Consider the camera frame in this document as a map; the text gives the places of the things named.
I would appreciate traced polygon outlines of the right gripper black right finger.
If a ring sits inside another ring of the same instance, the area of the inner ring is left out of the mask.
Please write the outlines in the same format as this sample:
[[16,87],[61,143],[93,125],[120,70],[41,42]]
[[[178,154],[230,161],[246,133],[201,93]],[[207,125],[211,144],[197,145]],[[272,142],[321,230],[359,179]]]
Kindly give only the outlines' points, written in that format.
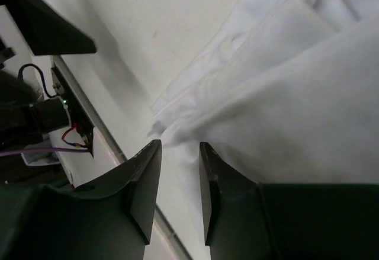
[[247,246],[261,225],[257,185],[200,143],[199,170],[205,244]]

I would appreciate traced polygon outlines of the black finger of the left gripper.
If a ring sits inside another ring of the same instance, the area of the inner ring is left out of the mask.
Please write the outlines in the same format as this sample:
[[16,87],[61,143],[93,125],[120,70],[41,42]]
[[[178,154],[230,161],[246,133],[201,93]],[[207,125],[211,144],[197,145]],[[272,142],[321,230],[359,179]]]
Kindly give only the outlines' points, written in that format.
[[1,0],[36,56],[93,54],[93,39],[43,0]]

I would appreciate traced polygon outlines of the white skirt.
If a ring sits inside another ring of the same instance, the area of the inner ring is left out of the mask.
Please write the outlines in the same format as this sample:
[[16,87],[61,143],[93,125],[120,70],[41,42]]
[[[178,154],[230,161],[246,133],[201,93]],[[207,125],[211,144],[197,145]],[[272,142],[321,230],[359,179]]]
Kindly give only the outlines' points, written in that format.
[[211,144],[250,179],[378,182],[378,0],[246,0],[167,89],[149,135]]

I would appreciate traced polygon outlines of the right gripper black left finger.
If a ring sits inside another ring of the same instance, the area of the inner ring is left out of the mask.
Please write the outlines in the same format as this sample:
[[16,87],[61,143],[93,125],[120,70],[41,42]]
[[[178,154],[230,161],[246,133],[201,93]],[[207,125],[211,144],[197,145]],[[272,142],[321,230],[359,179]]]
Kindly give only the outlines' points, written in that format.
[[150,243],[162,163],[162,143],[152,140],[131,159],[75,188],[96,198],[121,195],[121,210],[144,244]]

